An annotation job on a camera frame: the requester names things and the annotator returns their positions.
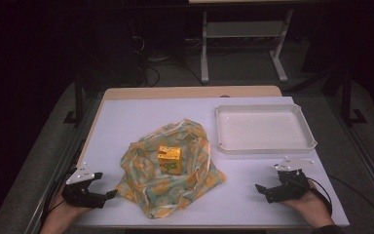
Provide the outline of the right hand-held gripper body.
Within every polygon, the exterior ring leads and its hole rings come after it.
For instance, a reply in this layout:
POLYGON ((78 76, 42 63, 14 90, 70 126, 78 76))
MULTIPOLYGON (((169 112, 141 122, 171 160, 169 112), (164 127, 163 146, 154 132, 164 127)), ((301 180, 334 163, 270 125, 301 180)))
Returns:
POLYGON ((272 195, 283 195, 286 197, 285 201, 301 198, 310 187, 303 170, 314 163, 313 160, 284 158, 276 164, 281 190, 272 195))

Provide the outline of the person's left hand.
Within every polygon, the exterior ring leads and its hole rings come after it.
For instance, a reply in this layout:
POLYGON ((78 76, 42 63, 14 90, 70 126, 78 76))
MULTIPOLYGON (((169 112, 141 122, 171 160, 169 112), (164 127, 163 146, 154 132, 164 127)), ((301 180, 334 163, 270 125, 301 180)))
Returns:
POLYGON ((48 216, 50 215, 73 216, 75 217, 75 220, 76 220, 79 216, 89 212, 91 208, 71 206, 63 200, 61 192, 58 192, 55 197, 55 200, 50 206, 50 210, 51 211, 49 212, 48 216))

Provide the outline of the person's right hand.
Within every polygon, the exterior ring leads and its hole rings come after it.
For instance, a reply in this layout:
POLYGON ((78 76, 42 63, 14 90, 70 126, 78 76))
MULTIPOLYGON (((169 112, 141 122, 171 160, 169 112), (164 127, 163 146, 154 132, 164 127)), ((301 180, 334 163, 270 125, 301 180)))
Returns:
POLYGON ((312 191, 308 191, 299 199, 286 200, 281 204, 296 211, 313 229, 334 225, 327 207, 312 191))

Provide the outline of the black floor stand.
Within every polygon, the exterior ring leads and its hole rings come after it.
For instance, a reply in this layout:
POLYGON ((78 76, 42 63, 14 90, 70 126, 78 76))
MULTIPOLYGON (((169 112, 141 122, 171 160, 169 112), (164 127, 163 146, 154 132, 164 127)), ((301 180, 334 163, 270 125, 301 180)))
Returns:
POLYGON ((342 80, 341 117, 348 127, 353 124, 366 123, 366 119, 359 109, 351 109, 352 75, 351 70, 346 68, 342 80))
POLYGON ((63 122, 79 125, 83 118, 83 86, 80 80, 74 82, 75 110, 69 111, 63 122))

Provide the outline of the white metal table frame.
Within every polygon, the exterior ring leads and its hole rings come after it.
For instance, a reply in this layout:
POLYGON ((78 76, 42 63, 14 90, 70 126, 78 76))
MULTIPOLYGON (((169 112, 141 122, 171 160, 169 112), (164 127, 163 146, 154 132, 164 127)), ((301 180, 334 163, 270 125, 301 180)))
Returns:
MULTIPOLYGON (((190 4, 233 4, 233 3, 273 3, 280 0, 189 0, 190 4)), ((281 82, 287 76, 281 65, 280 54, 287 30, 293 15, 287 9, 282 20, 242 20, 242 21, 208 21, 207 11, 203 12, 201 73, 202 81, 209 82, 207 63, 207 40, 217 38, 277 38, 278 44, 270 51, 270 57, 281 82)))

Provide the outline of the yellow green patterned cloth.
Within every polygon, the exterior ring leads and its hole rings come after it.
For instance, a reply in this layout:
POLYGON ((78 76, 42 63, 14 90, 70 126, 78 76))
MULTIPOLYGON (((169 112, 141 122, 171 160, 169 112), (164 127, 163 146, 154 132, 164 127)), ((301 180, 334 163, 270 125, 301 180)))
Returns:
POLYGON ((125 173, 116 186, 118 194, 136 203, 149 218, 163 218, 184 209, 225 180, 211 161, 206 131, 188 119, 131 143, 121 167, 125 173), (157 155, 162 145, 181 148, 181 175, 161 172, 157 155))

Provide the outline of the white table mat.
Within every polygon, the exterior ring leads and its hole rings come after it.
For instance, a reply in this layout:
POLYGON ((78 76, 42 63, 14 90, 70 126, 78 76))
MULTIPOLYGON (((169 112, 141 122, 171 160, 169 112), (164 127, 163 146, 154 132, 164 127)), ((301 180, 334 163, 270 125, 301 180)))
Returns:
POLYGON ((218 149, 215 108, 220 105, 292 104, 290 97, 206 97, 105 101, 93 123, 82 154, 83 162, 103 173, 101 191, 113 189, 124 174, 120 161, 131 143, 183 119, 201 124, 210 143, 211 159, 226 181, 206 195, 164 218, 147 217, 141 208, 124 199, 108 201, 101 210, 83 215, 78 225, 117 228, 301 228, 305 223, 292 209, 269 204, 255 185, 279 185, 275 165, 284 158, 307 159, 315 163, 305 174, 323 185, 331 196, 333 218, 341 226, 349 221, 313 149, 305 153, 228 155, 218 149))

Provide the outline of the metal frame rail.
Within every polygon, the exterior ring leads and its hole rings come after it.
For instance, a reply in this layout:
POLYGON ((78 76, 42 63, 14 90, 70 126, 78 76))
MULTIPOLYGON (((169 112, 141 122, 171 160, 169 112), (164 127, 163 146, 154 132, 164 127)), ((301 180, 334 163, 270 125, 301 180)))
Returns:
POLYGON ((346 105, 337 97, 326 99, 338 123, 350 139, 364 171, 374 187, 374 105, 368 97, 354 100, 354 108, 343 116, 346 105))
POLYGON ((34 179, 27 183, 29 188, 37 189, 39 197, 22 234, 39 233, 57 193, 78 164, 99 104, 99 99, 85 99, 83 118, 77 126, 63 122, 69 109, 59 119, 51 117, 44 126, 44 135, 39 136, 33 152, 33 171, 29 172, 34 179))

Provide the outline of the yellow carton box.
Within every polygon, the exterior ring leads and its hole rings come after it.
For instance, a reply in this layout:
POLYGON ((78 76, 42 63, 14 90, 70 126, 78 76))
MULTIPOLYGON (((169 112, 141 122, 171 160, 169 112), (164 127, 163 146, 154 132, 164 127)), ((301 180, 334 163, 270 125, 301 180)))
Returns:
POLYGON ((180 147, 160 146, 157 159, 163 174, 181 175, 182 157, 180 147))

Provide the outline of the white plastic tray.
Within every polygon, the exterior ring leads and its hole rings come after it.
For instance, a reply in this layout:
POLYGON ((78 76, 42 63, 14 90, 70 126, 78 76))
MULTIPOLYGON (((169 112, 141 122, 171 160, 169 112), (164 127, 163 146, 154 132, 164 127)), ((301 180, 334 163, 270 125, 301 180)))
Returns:
POLYGON ((316 148, 297 104, 220 105, 218 149, 228 155, 305 153, 316 148))

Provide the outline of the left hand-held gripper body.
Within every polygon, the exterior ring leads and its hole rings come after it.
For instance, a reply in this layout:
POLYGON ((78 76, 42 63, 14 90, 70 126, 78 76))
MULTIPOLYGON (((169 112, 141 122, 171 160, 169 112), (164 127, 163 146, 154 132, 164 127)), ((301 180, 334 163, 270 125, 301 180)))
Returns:
POLYGON ((104 195, 89 190, 94 174, 87 163, 78 167, 65 182, 61 192, 64 201, 74 207, 102 209, 106 202, 104 195))

